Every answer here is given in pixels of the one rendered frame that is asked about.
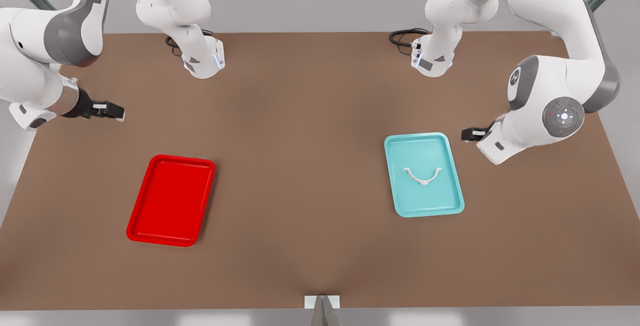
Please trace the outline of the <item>turquoise rectangular tray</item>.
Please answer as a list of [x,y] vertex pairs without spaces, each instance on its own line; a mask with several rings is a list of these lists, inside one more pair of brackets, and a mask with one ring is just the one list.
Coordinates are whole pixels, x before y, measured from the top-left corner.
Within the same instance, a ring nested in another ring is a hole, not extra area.
[[441,132],[388,136],[384,150],[394,209],[403,218],[460,214],[465,208],[450,141]]

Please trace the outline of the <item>red rectangular tray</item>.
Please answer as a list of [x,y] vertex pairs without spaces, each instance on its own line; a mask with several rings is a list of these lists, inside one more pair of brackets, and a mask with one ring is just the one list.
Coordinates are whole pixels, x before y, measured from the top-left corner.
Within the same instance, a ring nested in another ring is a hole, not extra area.
[[209,159],[166,154],[151,158],[126,228],[128,239],[193,246],[201,232],[216,168]]

